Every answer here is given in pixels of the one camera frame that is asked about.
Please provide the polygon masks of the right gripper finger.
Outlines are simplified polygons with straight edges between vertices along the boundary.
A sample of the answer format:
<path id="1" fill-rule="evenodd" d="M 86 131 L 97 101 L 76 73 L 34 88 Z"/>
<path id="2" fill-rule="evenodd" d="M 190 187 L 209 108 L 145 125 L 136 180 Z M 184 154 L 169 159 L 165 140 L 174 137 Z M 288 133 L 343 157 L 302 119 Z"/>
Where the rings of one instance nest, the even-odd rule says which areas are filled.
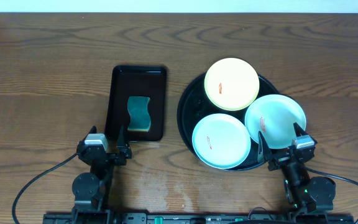
<path id="1" fill-rule="evenodd" d="M 257 156 L 257 161 L 258 162 L 267 162 L 269 160 L 271 160 L 272 158 L 272 151 L 269 148 L 263 134 L 261 131 L 258 132 L 258 156 Z"/>
<path id="2" fill-rule="evenodd" d="M 295 130 L 296 137 L 308 135 L 308 133 L 298 123 L 293 123 L 293 127 Z"/>

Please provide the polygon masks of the light green plate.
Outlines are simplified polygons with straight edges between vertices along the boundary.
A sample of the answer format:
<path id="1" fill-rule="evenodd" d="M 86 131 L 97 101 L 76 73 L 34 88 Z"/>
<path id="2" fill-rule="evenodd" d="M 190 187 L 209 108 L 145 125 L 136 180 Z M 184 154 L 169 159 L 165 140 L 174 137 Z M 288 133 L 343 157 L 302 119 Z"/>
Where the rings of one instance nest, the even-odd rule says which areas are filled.
<path id="1" fill-rule="evenodd" d="M 217 169 L 231 169 L 250 154 L 251 139 L 244 124 L 223 113 L 211 114 L 195 126 L 191 142 L 198 158 Z"/>
<path id="2" fill-rule="evenodd" d="M 306 115 L 302 107 L 284 95 L 265 95 L 256 99 L 245 114 L 245 127 L 258 142 L 262 133 L 269 148 L 283 149 L 296 137 L 293 124 L 306 129 Z"/>

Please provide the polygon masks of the green yellow sponge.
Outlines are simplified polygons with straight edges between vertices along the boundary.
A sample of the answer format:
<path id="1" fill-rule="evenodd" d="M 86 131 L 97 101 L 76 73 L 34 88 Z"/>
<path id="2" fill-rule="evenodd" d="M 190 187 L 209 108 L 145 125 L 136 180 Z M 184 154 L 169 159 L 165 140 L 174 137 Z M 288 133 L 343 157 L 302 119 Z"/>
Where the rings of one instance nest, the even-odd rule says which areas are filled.
<path id="1" fill-rule="evenodd" d="M 130 96 L 127 110 L 130 116 L 129 131 L 148 132 L 151 118 L 148 111 L 150 98 L 146 96 Z"/>

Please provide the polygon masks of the light green plate front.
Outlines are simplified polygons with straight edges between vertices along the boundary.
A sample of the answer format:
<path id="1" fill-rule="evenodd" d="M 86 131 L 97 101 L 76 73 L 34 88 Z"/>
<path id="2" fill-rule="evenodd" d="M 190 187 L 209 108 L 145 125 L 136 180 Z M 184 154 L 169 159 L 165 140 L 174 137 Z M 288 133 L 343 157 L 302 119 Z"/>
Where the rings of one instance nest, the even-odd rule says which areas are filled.
<path id="1" fill-rule="evenodd" d="M 223 113 L 211 114 L 195 126 L 191 142 L 198 158 L 217 169 L 231 169 L 250 154 L 251 139 L 244 124 Z"/>

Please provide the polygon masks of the yellow plate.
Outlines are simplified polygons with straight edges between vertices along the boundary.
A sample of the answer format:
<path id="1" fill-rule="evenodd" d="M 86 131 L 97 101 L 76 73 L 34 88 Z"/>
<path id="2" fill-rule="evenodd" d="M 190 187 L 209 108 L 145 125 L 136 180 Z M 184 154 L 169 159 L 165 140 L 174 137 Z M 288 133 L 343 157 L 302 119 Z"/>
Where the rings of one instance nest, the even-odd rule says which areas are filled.
<path id="1" fill-rule="evenodd" d="M 204 78 L 208 99 L 227 111 L 248 107 L 256 99 L 259 85 L 259 76 L 253 66 L 239 58 L 224 58 L 215 62 Z"/>

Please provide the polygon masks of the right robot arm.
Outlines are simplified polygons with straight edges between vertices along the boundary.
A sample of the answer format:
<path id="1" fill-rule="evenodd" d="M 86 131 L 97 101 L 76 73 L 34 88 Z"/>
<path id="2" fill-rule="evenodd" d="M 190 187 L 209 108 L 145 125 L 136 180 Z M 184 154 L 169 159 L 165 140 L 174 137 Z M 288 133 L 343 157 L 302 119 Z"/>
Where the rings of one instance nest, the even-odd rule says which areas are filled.
<path id="1" fill-rule="evenodd" d="M 336 184 L 328 177 L 309 176 L 305 163 L 314 158 L 317 141 L 298 123 L 294 123 L 293 128 L 295 138 L 291 144 L 278 150 L 271 149 L 263 134 L 258 132 L 258 160 L 267 162 L 269 171 L 282 171 L 286 197 L 294 206 L 285 215 L 289 222 L 327 223 Z"/>

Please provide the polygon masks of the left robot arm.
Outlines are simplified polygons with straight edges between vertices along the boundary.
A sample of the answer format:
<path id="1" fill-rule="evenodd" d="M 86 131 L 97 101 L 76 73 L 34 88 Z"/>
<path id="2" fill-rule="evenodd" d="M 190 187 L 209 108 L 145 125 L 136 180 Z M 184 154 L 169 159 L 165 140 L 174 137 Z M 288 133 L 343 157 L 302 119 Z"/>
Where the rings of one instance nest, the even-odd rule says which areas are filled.
<path id="1" fill-rule="evenodd" d="M 72 184 L 75 204 L 72 223 L 121 223 L 121 216 L 108 204 L 113 170 L 124 166 L 132 157 L 127 128 L 121 126 L 116 148 L 108 152 L 108 140 L 93 126 L 77 145 L 78 158 L 90 166 L 89 172 L 78 175 Z"/>

